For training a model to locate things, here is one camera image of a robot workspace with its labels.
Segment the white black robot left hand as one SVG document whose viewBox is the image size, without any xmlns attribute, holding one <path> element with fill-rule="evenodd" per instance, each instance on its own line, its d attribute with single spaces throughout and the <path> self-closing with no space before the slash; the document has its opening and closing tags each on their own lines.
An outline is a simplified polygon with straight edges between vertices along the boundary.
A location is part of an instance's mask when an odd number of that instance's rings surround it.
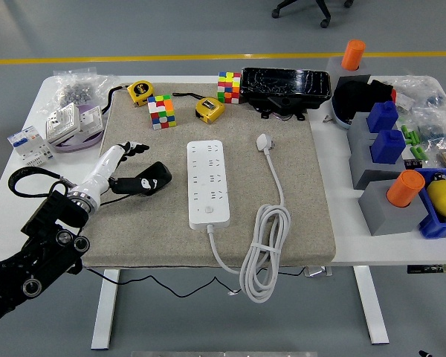
<svg viewBox="0 0 446 357">
<path fill-rule="evenodd" d="M 69 191 L 68 198 L 84 202 L 88 211 L 97 210 L 101 202 L 100 197 L 109 189 L 109 179 L 120 162 L 148 149 L 149 146 L 134 141 L 112 146 L 100 156 L 94 169 L 84 178 L 84 182 Z"/>
</svg>

